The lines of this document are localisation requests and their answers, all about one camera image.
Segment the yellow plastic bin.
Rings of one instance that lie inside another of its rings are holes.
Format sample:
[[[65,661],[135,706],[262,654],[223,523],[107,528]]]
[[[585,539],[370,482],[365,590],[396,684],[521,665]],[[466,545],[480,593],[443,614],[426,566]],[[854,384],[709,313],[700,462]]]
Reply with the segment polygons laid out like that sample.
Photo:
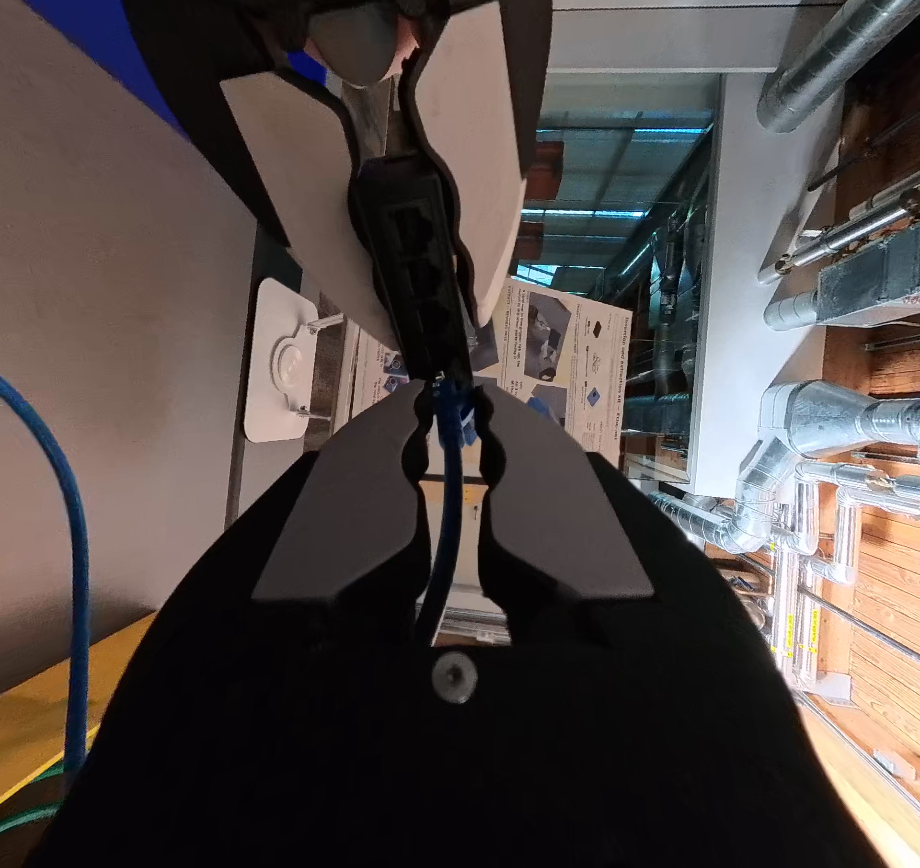
[[[154,620],[151,613],[90,647],[88,743],[97,735],[114,690]],[[2,802],[63,758],[69,675],[69,662],[64,660],[2,694]]]

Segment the silver spiral air duct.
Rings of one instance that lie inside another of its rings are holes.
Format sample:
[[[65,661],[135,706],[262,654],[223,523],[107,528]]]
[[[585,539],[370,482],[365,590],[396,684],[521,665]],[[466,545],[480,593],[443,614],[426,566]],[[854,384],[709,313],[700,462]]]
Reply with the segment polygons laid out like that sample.
[[[765,83],[756,111],[760,125],[775,134],[795,130],[918,14],[919,0],[846,0]]]

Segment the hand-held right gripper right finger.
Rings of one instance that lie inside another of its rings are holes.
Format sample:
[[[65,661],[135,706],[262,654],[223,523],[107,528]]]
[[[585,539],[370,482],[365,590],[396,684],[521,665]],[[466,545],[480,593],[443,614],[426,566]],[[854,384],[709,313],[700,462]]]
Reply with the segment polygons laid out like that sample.
[[[591,460],[562,426],[489,385],[477,388],[477,435],[477,574],[512,645],[577,641],[591,612],[655,599]]]

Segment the black ethernet switch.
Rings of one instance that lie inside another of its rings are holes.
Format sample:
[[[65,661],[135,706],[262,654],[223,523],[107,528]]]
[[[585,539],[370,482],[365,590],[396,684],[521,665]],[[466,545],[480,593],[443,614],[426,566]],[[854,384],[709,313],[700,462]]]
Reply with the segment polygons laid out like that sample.
[[[434,163],[411,152],[365,161],[349,204],[409,377],[463,391],[473,378],[448,191]]]

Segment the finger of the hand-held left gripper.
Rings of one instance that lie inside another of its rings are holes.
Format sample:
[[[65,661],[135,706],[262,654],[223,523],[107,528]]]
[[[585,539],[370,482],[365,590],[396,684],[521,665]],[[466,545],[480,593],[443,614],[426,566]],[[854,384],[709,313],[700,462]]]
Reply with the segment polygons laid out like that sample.
[[[361,161],[345,105],[291,69],[226,79],[220,86],[289,252],[348,319],[396,348],[374,287],[373,260],[351,218],[351,181]]]
[[[408,110],[453,181],[471,319],[484,325],[511,263],[525,190],[500,2],[452,14],[409,87]]]

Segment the printed instruction sheet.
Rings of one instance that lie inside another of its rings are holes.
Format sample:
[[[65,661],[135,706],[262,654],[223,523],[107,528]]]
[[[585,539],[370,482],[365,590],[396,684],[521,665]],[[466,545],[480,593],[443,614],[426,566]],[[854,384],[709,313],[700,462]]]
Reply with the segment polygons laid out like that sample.
[[[494,385],[619,465],[633,314],[509,278],[469,362]]]

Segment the white stand base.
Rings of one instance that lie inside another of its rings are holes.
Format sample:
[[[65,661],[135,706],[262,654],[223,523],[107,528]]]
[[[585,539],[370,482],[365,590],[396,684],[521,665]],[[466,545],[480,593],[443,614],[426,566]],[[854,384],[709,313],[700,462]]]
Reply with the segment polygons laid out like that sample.
[[[279,281],[259,284],[244,402],[244,434],[264,444],[305,435],[319,317],[314,303]]]

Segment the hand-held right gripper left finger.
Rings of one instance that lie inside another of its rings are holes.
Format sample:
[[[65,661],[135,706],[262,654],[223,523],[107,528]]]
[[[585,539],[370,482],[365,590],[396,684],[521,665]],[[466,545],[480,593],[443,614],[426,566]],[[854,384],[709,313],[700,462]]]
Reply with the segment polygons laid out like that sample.
[[[335,632],[411,644],[431,576],[430,389],[410,381],[319,451],[252,591],[327,614]]]

